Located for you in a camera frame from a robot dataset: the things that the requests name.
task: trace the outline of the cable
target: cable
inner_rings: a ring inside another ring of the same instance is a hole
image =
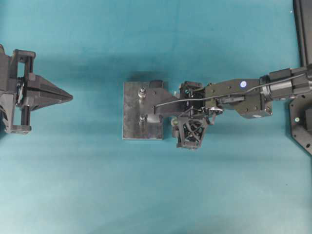
[[[304,75],[305,75],[305,73],[302,73],[300,75],[297,75],[297,76],[294,76],[294,77],[289,77],[289,78],[286,78],[286,79],[283,79],[283,80],[273,81],[273,82],[266,83],[266,84],[260,84],[260,85],[257,85],[257,86],[255,86],[253,88],[250,88],[250,89],[246,90],[245,92],[236,92],[236,93],[222,94],[222,95],[216,95],[216,96],[204,97],[204,98],[178,99],[178,100],[174,100],[174,101],[168,101],[168,102],[163,102],[163,103],[157,104],[155,107],[157,108],[159,106],[169,105],[169,104],[172,104],[172,103],[183,102],[183,101],[207,101],[207,100],[210,100],[210,99],[213,99],[213,98],[229,97],[229,96],[233,96],[233,95],[245,95],[245,94],[250,93],[251,91],[253,91],[255,89],[258,89],[258,88],[261,88],[261,87],[264,87],[264,86],[268,86],[268,85],[282,83],[282,82],[285,82],[285,81],[288,81],[288,80],[292,80],[292,79],[295,79],[295,78],[298,78],[298,77],[301,77],[301,76],[304,76]]]

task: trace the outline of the teal table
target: teal table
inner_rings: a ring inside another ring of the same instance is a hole
[[[291,0],[1,0],[0,43],[74,100],[1,135],[1,234],[305,234],[311,159],[273,116],[226,111],[197,151],[123,141],[122,86],[258,78],[299,66]]]

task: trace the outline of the white dot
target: white dot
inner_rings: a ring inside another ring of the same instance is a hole
[[[245,88],[247,86],[247,82],[246,81],[242,81],[240,83],[240,87]]]

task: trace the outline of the gray metal plate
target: gray metal plate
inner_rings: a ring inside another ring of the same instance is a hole
[[[140,87],[149,87],[149,82],[125,82],[123,84],[123,139],[163,139],[162,119],[159,115],[147,116],[144,124],[139,124],[139,116],[144,113],[144,102],[137,95]]]

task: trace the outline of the metal plate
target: metal plate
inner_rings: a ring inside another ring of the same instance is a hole
[[[312,135],[306,129],[305,110],[312,106],[312,95],[302,95],[289,104],[292,137],[312,154]]]
[[[147,116],[147,121],[139,124],[139,116],[144,113],[144,103],[139,101],[140,87],[149,87],[149,82],[125,82],[123,84],[123,139],[163,139],[162,118],[159,115]]]

